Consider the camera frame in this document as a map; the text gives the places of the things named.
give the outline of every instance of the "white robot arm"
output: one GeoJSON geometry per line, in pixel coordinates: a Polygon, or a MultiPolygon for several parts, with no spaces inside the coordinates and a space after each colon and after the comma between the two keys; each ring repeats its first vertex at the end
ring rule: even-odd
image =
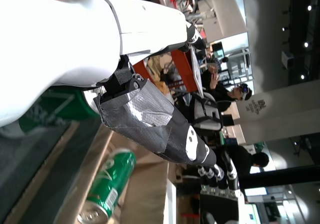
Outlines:
{"type": "Polygon", "coordinates": [[[134,65],[201,39],[180,11],[140,0],[0,0],[0,16],[0,126],[52,85],[94,87],[122,55],[134,65]]]}

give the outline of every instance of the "white pillar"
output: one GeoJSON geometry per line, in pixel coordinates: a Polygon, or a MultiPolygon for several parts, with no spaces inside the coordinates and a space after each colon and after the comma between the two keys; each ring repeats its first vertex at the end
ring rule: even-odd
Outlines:
{"type": "Polygon", "coordinates": [[[320,132],[320,80],[253,95],[237,102],[245,142],[320,132]]]}

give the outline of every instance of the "green beer can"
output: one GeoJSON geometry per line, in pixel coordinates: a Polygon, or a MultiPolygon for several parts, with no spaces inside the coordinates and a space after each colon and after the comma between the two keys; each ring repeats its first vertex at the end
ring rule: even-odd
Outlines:
{"type": "Polygon", "coordinates": [[[83,224],[107,224],[135,167],[135,154],[128,149],[111,153],[96,175],[78,215],[83,224]]]}

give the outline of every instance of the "black jacket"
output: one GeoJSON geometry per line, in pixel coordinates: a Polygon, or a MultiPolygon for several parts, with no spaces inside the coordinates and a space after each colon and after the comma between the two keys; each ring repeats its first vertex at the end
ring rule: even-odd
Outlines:
{"type": "Polygon", "coordinates": [[[203,87],[206,88],[206,91],[214,97],[215,101],[218,102],[219,111],[226,111],[227,108],[230,107],[231,102],[234,101],[234,99],[228,95],[229,91],[223,86],[222,82],[219,81],[215,89],[211,90],[211,73],[208,70],[204,71],[204,73],[201,75],[201,81],[203,87]]]}
{"type": "Polygon", "coordinates": [[[225,169],[224,162],[221,158],[221,153],[223,150],[227,149],[230,158],[232,159],[234,166],[238,172],[239,176],[250,174],[250,169],[253,165],[252,155],[240,145],[230,145],[230,146],[221,146],[214,150],[216,155],[216,163],[218,166],[225,169]]]}

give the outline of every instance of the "person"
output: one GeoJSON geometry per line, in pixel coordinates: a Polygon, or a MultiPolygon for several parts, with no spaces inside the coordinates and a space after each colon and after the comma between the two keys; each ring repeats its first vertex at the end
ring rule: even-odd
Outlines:
{"type": "MultiPolygon", "coordinates": [[[[239,176],[250,174],[252,166],[266,167],[269,163],[269,157],[264,152],[258,152],[252,155],[241,145],[220,146],[214,150],[214,152],[217,157],[220,157],[224,150],[228,152],[239,176]]],[[[217,158],[216,161],[217,165],[226,171],[222,159],[217,158]]]]}
{"type": "MultiPolygon", "coordinates": [[[[222,151],[227,151],[230,158],[232,159],[235,169],[237,170],[238,176],[250,174],[252,166],[255,167],[266,167],[269,163],[269,157],[264,152],[258,152],[251,155],[241,145],[230,145],[230,146],[219,146],[214,150],[216,155],[216,163],[220,166],[224,172],[227,172],[226,166],[222,160],[222,151]]],[[[199,194],[201,190],[201,184],[198,177],[198,169],[195,167],[182,171],[182,178],[184,182],[176,185],[178,195],[188,194],[199,194]]]]}
{"type": "Polygon", "coordinates": [[[213,57],[212,58],[212,62],[215,63],[218,67],[222,64],[222,63],[227,63],[229,61],[228,57],[223,57],[222,59],[218,59],[213,57]]]}
{"type": "Polygon", "coordinates": [[[247,84],[240,84],[229,91],[223,86],[223,83],[219,81],[217,70],[216,66],[208,66],[208,70],[204,71],[201,75],[201,81],[205,91],[210,93],[215,101],[218,102],[220,112],[227,110],[233,101],[250,99],[252,90],[247,84]]]}

